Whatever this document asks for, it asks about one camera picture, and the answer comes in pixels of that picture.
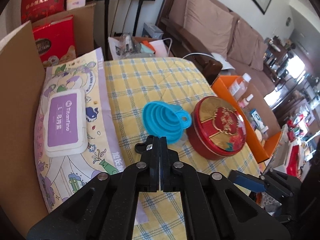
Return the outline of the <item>brown sofa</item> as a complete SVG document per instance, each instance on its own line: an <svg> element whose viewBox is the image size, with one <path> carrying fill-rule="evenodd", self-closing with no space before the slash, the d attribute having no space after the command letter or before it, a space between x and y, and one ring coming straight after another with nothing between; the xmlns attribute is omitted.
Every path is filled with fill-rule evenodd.
<svg viewBox="0 0 320 240"><path fill-rule="evenodd" d="M156 26L172 38L173 55L194 61L209 82L220 63L212 53L218 53L235 68L231 74L249 74L263 96L275 89L264 72L263 37L218 0L163 0Z"/></svg>

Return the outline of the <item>purple wet wipes pack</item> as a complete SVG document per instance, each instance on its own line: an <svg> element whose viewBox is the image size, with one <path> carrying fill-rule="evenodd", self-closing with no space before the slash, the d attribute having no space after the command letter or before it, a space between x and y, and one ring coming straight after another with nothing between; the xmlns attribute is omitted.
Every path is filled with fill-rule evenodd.
<svg viewBox="0 0 320 240"><path fill-rule="evenodd" d="M46 69L34 148L48 211L99 173L113 175L125 170L107 96L101 49Z"/></svg>

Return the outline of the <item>blue collapsible silicone funnel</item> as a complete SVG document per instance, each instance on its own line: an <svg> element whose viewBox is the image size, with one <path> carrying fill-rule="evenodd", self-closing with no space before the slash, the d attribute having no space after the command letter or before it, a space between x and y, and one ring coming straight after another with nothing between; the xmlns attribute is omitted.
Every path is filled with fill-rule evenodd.
<svg viewBox="0 0 320 240"><path fill-rule="evenodd" d="M142 121L149 135L166 137L167 144L178 142L192 124L191 115L181 106L162 101L147 103L142 111Z"/></svg>

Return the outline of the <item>red round tin box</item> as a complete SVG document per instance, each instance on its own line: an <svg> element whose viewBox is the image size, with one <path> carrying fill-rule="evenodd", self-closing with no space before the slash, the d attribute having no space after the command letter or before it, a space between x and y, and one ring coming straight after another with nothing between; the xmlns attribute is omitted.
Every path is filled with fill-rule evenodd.
<svg viewBox="0 0 320 240"><path fill-rule="evenodd" d="M227 101L216 96L201 99L191 114L187 136L194 150L209 160L239 153L246 143L242 116Z"/></svg>

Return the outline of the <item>red chocolate gift box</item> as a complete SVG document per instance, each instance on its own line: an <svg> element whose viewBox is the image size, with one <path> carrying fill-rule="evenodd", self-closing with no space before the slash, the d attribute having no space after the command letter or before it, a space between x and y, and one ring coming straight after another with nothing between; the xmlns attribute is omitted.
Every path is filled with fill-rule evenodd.
<svg viewBox="0 0 320 240"><path fill-rule="evenodd" d="M73 16L35 27L33 36L45 68L76 59Z"/></svg>

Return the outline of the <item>blue white small box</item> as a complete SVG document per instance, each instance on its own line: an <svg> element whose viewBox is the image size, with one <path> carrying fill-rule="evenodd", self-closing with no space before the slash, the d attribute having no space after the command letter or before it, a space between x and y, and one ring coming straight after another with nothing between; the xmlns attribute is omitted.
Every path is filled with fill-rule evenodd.
<svg viewBox="0 0 320 240"><path fill-rule="evenodd" d="M264 122L256 109L251 110L250 115L259 129L265 128Z"/></svg>

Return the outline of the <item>orange cardboard box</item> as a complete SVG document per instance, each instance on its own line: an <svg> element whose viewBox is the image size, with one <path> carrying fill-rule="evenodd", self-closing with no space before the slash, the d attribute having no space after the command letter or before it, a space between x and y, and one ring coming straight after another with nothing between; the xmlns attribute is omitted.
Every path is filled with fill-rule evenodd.
<svg viewBox="0 0 320 240"><path fill-rule="evenodd" d="M274 153L281 138L281 128L277 122L276 116L264 100L263 95L252 83L248 85L243 96L247 97L252 94L253 99L244 109L238 105L238 101L233 98L228 90L237 78L237 76L218 76L212 85L212 90L218 97L234 106L243 117L247 133L246 142L257 163L262 163L263 161L270 159ZM253 127L251 126L251 122L248 118L251 110L256 110L261 117L263 124L268 127L267 139L264 144L260 142Z"/></svg>

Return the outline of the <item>box of clutter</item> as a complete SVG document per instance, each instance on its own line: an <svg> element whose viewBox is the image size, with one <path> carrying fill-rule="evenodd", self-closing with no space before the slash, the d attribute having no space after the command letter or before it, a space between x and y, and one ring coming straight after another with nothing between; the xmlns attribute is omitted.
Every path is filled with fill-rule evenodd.
<svg viewBox="0 0 320 240"><path fill-rule="evenodd" d="M109 60L140 59L150 57L173 57L172 39L154 39L133 37L123 34L121 37L108 38Z"/></svg>

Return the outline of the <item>large brown cardboard box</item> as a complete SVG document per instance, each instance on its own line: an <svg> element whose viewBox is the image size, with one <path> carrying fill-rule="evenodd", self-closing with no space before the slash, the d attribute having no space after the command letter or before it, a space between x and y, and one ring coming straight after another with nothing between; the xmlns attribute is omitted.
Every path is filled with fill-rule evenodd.
<svg viewBox="0 0 320 240"><path fill-rule="evenodd" d="M44 78L27 22L1 40L1 209L23 237L48 213L34 157Z"/></svg>

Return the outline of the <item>small pink nail bottle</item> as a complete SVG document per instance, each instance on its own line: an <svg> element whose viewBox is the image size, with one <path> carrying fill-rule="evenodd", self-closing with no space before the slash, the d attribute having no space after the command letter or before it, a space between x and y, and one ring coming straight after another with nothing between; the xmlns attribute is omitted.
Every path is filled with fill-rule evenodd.
<svg viewBox="0 0 320 240"><path fill-rule="evenodd" d="M254 95L253 95L253 94L250 94L248 97L241 99L241 100L238 102L239 107L240 107L241 109L245 109L245 108L249 105L249 103L250 103L250 101L253 99L253 97L254 97Z"/></svg>

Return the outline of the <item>clear plastic bottle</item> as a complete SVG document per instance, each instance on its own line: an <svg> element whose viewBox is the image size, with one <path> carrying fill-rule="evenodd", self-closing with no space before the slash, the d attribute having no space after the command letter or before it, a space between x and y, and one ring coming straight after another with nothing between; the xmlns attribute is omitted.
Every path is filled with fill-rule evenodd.
<svg viewBox="0 0 320 240"><path fill-rule="evenodd" d="M234 100L238 101L246 92L251 77L245 73L242 76L236 78L236 80L229 86L228 90Z"/></svg>

